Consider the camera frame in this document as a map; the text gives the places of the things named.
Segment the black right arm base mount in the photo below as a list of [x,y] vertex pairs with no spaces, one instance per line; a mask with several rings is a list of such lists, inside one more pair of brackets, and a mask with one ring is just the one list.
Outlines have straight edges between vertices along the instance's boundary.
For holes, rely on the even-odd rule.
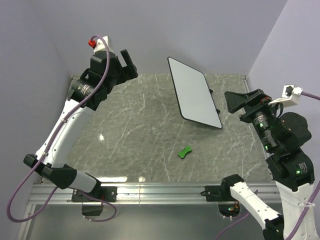
[[206,185],[200,195],[205,197],[207,202],[216,202],[223,218],[233,220],[240,217],[240,202],[226,193],[221,185]]

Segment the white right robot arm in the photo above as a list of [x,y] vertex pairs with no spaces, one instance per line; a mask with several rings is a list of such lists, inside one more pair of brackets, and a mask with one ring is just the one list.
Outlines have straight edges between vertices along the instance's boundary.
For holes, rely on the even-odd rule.
[[272,99],[261,89],[249,93],[226,91],[227,109],[244,109],[239,119],[252,124],[268,153],[266,163],[278,189],[282,212],[270,208],[251,191],[237,174],[221,181],[220,193],[226,200],[239,201],[262,228],[266,240],[317,240],[314,199],[320,185],[315,183],[314,166],[302,145],[312,137],[307,120],[286,107],[299,103],[303,89],[286,85],[282,96]]

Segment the black framed whiteboard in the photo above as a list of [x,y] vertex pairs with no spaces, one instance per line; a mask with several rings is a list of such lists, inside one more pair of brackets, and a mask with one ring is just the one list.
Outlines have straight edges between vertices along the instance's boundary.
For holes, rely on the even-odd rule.
[[205,75],[172,57],[168,57],[167,62],[182,118],[222,129],[222,122]]

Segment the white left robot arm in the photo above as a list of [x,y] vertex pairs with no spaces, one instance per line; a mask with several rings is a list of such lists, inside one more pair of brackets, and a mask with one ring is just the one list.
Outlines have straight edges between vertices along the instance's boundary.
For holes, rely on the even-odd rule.
[[90,67],[76,79],[67,94],[60,119],[45,143],[35,154],[27,154],[24,164],[55,184],[60,189],[72,188],[83,192],[89,201],[102,199],[101,182],[88,173],[67,165],[68,154],[85,124],[95,114],[100,103],[107,99],[114,86],[138,77],[136,66],[127,50],[121,55],[126,63],[122,66],[113,52],[107,59],[100,50],[90,58]]

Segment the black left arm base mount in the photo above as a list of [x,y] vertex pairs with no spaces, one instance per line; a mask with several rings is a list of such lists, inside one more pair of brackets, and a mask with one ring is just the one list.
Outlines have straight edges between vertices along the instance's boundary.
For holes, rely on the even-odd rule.
[[117,214],[117,208],[113,203],[117,200],[118,188],[116,186],[100,186],[98,190],[86,193],[78,189],[72,192],[71,202],[81,203],[81,213],[87,220],[91,219],[93,222],[102,222],[103,220],[92,219],[92,217],[99,217],[107,205],[113,209],[113,214],[104,221],[111,220]]

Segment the green whiteboard eraser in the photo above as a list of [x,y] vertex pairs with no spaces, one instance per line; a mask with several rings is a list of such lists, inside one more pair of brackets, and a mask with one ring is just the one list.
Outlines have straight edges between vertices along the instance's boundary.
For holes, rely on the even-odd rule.
[[191,153],[192,151],[193,151],[193,149],[192,149],[189,145],[187,145],[187,146],[184,147],[183,150],[179,151],[177,155],[178,155],[181,159],[184,159],[184,158],[185,158],[189,153]]

